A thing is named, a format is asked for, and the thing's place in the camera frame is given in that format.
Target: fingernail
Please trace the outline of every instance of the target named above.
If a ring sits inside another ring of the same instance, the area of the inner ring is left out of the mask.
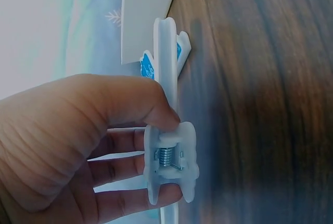
[[[176,121],[180,122],[181,119],[180,119],[179,115],[176,113],[176,111],[173,108],[171,108],[171,111],[172,111],[172,114],[173,114],[174,118],[176,119]]]

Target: finger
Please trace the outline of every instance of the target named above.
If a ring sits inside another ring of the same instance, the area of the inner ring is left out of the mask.
[[[53,90],[62,94],[68,90],[67,97],[73,95],[74,89],[75,94],[82,95],[90,108],[97,111],[98,120],[106,121],[106,127],[143,121],[163,131],[172,131],[180,122],[162,87],[152,79],[82,74],[58,85]]]
[[[176,184],[162,185],[156,206],[150,204],[147,189],[100,192],[95,197],[98,221],[104,223],[136,212],[168,206],[179,201],[182,192]]]
[[[109,126],[109,129],[125,129],[125,128],[144,128],[147,124],[142,121],[132,121],[128,123],[123,124],[115,124],[112,126]]]
[[[88,162],[94,187],[142,175],[145,167],[143,155],[127,158],[94,160]]]
[[[108,130],[88,159],[108,154],[143,151],[144,132],[143,129]]]

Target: white board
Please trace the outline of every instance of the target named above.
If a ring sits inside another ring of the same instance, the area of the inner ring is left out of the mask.
[[[153,24],[167,16],[172,0],[122,0],[121,61],[139,61],[145,50],[153,53]]]

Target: white plastic clip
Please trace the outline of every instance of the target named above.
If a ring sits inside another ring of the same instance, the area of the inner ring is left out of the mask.
[[[161,84],[169,104],[177,111],[177,80],[191,50],[189,37],[185,32],[177,36],[172,18],[156,19],[153,46],[154,57],[145,52],[141,59],[142,75]],[[199,167],[192,123],[182,122],[174,132],[168,133],[147,126],[144,146],[144,176],[150,203],[157,204],[160,185],[170,182],[181,187],[185,201],[193,201]]]

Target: wooden table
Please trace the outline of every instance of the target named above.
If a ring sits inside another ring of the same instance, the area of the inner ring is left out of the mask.
[[[333,223],[333,0],[174,0],[197,129],[180,224]]]

